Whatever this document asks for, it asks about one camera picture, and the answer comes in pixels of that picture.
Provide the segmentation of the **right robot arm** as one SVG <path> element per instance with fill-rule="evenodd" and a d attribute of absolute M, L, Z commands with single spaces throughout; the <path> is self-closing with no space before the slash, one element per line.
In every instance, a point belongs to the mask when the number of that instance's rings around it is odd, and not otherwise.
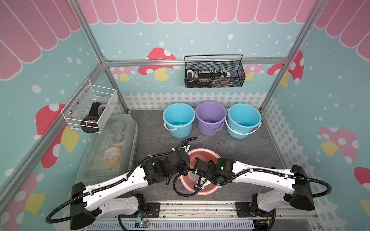
<path fill-rule="evenodd" d="M 196 189 L 208 183 L 218 188 L 229 183 L 249 183 L 271 188 L 267 193 L 252 196 L 246 211 L 254 217 L 287 205 L 304 211 L 315 209 L 310 182 L 299 166 L 293 169 L 272 169 L 226 158 L 219 158 L 216 163 L 198 157 L 195 160 L 194 174 L 200 178 Z"/>

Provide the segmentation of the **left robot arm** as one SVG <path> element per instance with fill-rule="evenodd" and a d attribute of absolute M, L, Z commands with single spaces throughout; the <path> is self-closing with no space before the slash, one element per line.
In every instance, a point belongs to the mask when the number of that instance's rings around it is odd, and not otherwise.
<path fill-rule="evenodd" d="M 135 169 L 95 185 L 79 182 L 72 186 L 71 199 L 81 198 L 70 205 L 70 229 L 78 230 L 94 223 L 103 215 L 103 205 L 116 197 L 156 183 L 169 182 L 174 175 L 190 169 L 186 149 L 179 149 L 164 159 L 151 156 Z"/>

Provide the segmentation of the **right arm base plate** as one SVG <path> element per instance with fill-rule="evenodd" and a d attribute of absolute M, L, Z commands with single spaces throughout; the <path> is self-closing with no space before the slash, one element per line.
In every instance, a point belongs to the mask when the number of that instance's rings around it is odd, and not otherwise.
<path fill-rule="evenodd" d="M 236 202 L 236 212 L 239 218 L 274 218 L 275 214 L 273 211 L 260 210 L 254 202 Z"/>

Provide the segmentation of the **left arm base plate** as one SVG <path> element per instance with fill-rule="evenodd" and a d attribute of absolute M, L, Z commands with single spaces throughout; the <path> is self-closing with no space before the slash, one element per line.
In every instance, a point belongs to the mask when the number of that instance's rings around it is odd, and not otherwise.
<path fill-rule="evenodd" d="M 139 209 L 132 215 L 121 215 L 121 218 L 159 218 L 160 203 L 147 203 L 146 210 Z"/>

